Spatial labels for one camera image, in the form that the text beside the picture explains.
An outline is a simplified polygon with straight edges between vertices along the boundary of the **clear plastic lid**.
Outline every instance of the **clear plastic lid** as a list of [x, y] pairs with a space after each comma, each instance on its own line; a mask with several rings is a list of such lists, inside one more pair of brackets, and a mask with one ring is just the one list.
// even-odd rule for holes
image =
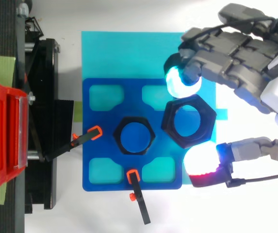
[[18, 168], [28, 162], [28, 129], [29, 129], [29, 101], [27, 97], [19, 98], [19, 127], [18, 127]]

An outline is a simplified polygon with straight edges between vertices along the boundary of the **cable connector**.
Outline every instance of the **cable connector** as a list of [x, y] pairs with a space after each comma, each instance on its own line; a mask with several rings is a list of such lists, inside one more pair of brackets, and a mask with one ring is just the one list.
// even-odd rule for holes
[[231, 179], [230, 181], [226, 182], [227, 188], [239, 187], [243, 184], [246, 184], [245, 179]]

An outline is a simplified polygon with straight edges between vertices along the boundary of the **black bracket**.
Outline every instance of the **black bracket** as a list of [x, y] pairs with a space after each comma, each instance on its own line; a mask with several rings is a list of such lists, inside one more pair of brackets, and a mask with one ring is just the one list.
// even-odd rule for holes
[[149, 215], [147, 212], [147, 206], [145, 205], [145, 201], [143, 198], [142, 190], [141, 190], [136, 172], [130, 173], [129, 178], [130, 178], [130, 183], [133, 187], [135, 199], [137, 200], [137, 202], [139, 204], [143, 222], [145, 225], [147, 225], [150, 223], [150, 219], [149, 219]]
[[66, 153], [67, 151], [70, 151], [71, 149], [76, 148], [79, 145], [82, 145], [85, 142], [89, 141], [90, 139], [93, 139], [99, 135], [101, 135], [99, 129], [95, 128], [95, 129], [79, 136], [78, 138], [74, 139], [70, 143], [64, 144], [62, 147], [56, 149], [54, 152], [45, 155], [45, 159], [46, 159], [46, 161], [49, 162], [49, 161], [57, 158], [59, 155], [62, 155], [64, 153]]

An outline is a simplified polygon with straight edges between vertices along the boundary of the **black metal frame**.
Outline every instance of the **black metal frame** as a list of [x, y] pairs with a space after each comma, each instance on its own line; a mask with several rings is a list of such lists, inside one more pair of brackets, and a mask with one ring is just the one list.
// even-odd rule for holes
[[58, 100], [58, 53], [54, 39], [36, 40], [26, 53], [26, 73], [35, 102], [30, 106], [29, 150], [37, 151], [39, 160], [29, 160], [25, 179], [25, 213], [32, 204], [52, 209], [56, 204], [57, 159], [44, 160], [71, 141], [74, 101]]

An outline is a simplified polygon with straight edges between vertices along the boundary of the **illuminated fingertip sensor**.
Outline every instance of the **illuminated fingertip sensor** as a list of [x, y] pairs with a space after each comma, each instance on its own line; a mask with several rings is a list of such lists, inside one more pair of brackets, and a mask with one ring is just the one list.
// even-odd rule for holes
[[178, 67], [170, 68], [165, 78], [168, 92], [178, 99], [196, 94], [200, 90], [202, 84], [202, 78], [200, 77], [194, 85], [185, 85], [181, 80]]

